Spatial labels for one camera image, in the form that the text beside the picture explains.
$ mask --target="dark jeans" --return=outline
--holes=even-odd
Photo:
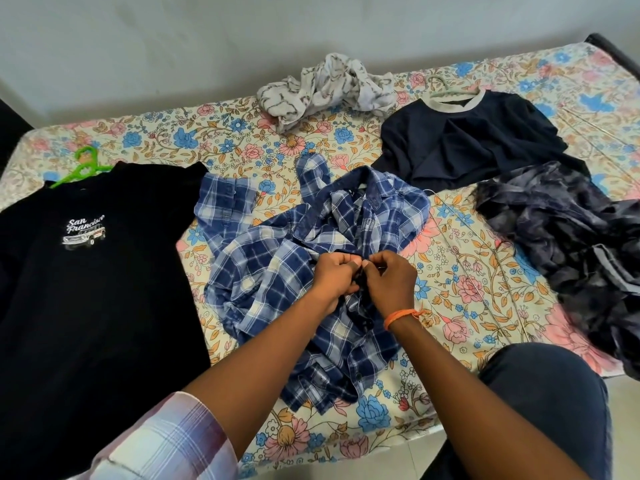
[[[578,355],[547,344],[510,345],[492,357],[479,378],[590,478],[611,478],[607,387]],[[422,480],[460,478],[468,475],[447,440]]]

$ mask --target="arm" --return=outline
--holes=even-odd
[[[215,364],[184,391],[212,412],[240,459],[266,420],[296,362],[338,297],[354,293],[361,259],[320,256],[311,290],[258,336]]]
[[[416,271],[383,251],[364,261],[374,304],[386,317],[413,308]],[[380,275],[376,266],[385,265]],[[475,479],[582,479],[588,476],[558,446],[505,404],[447,352],[411,315],[389,326],[404,347],[469,476]]]

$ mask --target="bedsheet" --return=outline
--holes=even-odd
[[[559,128],[568,153],[588,162],[604,192],[616,199],[640,198],[640,85],[605,52],[578,43],[400,73],[398,107],[437,89],[439,83],[428,79],[433,73],[454,86],[516,92],[531,100]],[[21,140],[0,180],[0,209],[36,191],[43,179],[71,172],[73,152],[92,144],[101,164],[202,161],[220,175],[256,178],[258,223],[300,202],[295,158],[322,153],[332,177],[340,177],[380,154],[380,124],[370,114],[336,106],[281,135],[255,98],[245,97],[34,130]],[[620,374],[617,361],[572,330],[547,282],[526,258],[476,215],[471,191],[472,186],[432,196],[431,218],[403,251],[418,270],[415,298],[423,326],[472,371],[501,347],[536,340],[574,351],[599,374]],[[204,304],[211,253],[195,222],[177,250],[216,363],[235,343]],[[400,351],[355,404],[337,401],[320,415],[313,404],[290,411],[278,400],[242,457],[241,475],[359,458],[439,428],[428,395]]]

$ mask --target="forearm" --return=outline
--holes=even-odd
[[[313,291],[184,390],[208,407],[238,459],[266,420],[327,303]]]
[[[505,404],[411,316],[389,330],[404,347],[448,439],[475,479],[583,479],[560,448]]]

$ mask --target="person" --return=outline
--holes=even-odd
[[[341,295],[358,290],[353,277],[360,268],[383,317],[414,307],[416,270],[399,255],[321,255],[311,288],[290,309],[149,411],[80,478],[235,478],[238,459],[316,328]],[[412,315],[388,329],[447,434],[423,479],[609,478],[607,391],[578,355],[548,344],[510,345],[475,375]]]

